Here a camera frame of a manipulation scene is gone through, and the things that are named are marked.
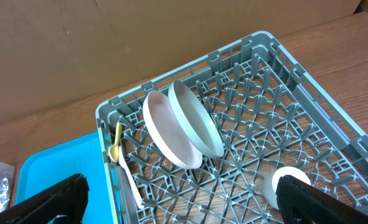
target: white plate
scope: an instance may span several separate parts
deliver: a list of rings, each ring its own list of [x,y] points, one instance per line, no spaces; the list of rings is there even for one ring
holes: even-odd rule
[[[180,81],[169,87],[171,109],[191,143],[209,157],[222,157],[224,146],[213,120],[195,94]]]
[[[183,169],[202,165],[202,153],[190,142],[180,127],[163,93],[151,91],[144,102],[143,115],[154,143],[173,164]]]

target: table surface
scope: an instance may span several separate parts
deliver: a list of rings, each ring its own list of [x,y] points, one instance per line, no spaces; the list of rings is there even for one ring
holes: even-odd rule
[[[368,14],[278,40],[368,134]],[[11,205],[20,168],[30,155],[96,131],[97,106],[147,80],[0,125],[0,161],[16,167]]]

